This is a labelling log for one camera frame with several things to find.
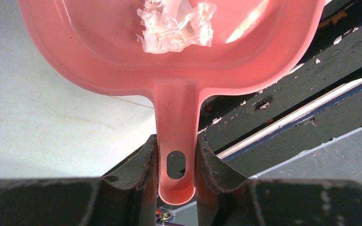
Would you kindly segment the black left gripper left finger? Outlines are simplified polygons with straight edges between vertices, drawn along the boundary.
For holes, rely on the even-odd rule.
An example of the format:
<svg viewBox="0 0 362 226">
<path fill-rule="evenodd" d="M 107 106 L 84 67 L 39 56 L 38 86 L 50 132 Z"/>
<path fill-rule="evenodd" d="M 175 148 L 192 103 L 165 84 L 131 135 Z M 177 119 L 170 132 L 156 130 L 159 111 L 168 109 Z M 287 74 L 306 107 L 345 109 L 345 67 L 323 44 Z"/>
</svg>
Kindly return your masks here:
<svg viewBox="0 0 362 226">
<path fill-rule="evenodd" d="M 156 135 L 101 177 L 0 179 L 0 226 L 153 226 Z"/>
</svg>

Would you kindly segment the white paper scrap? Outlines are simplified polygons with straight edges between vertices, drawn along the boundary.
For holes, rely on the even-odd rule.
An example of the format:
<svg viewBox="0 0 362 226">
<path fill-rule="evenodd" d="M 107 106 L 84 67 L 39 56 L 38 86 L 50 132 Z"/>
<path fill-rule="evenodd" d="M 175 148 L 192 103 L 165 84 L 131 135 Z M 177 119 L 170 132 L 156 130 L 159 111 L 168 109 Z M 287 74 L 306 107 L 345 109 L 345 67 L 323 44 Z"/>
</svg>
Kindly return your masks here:
<svg viewBox="0 0 362 226">
<path fill-rule="evenodd" d="M 211 47 L 216 11 L 216 5 L 207 1 L 192 6 L 188 0 L 147 0 L 137 9 L 145 27 L 137 40 L 150 54 L 179 53 L 191 45 Z"/>
</svg>

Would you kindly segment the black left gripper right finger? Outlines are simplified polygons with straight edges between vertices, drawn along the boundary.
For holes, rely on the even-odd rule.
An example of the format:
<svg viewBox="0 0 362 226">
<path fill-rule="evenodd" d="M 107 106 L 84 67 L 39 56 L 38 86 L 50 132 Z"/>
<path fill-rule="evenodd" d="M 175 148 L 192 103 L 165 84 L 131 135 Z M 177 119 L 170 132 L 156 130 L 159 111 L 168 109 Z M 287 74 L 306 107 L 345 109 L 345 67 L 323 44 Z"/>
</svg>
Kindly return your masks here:
<svg viewBox="0 0 362 226">
<path fill-rule="evenodd" d="M 351 180 L 249 179 L 203 139 L 195 177 L 200 226 L 362 226 L 362 185 Z"/>
</svg>

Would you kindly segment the pink dustpan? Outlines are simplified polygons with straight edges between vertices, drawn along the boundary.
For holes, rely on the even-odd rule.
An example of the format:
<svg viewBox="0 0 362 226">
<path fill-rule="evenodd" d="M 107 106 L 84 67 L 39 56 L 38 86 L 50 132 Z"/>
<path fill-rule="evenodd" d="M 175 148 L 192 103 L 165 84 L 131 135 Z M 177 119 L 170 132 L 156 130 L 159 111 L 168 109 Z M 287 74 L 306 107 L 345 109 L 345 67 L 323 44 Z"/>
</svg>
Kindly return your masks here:
<svg viewBox="0 0 362 226">
<path fill-rule="evenodd" d="M 276 83 L 313 40 L 323 0 L 216 0 L 211 47 L 145 53 L 137 41 L 141 0 L 20 0 L 39 52 L 63 77 L 109 96 L 154 105 L 158 192 L 171 205 L 195 194 L 200 107 L 213 95 L 254 93 Z"/>
</svg>

